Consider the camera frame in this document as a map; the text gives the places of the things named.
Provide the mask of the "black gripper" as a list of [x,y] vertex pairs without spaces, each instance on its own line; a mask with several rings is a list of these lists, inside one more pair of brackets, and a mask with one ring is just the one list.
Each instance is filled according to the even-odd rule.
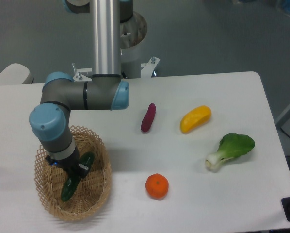
[[[85,178],[90,171],[90,168],[87,165],[79,163],[79,151],[77,148],[64,159],[54,159],[50,155],[45,157],[45,160],[48,162],[50,166],[56,166],[58,168],[63,169],[67,173],[66,183],[79,183],[80,177]],[[72,167],[75,167],[76,172],[73,170],[69,170]]]

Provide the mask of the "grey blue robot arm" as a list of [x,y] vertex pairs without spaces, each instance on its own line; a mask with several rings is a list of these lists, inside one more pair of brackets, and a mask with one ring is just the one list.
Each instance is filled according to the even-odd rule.
[[80,160],[69,129],[72,110],[122,110],[129,104],[129,85],[121,79],[120,12],[133,15],[130,0],[92,0],[93,64],[88,81],[77,82],[70,75],[48,75],[40,104],[30,113],[33,133],[48,152],[50,165],[69,175],[85,177],[91,167]]

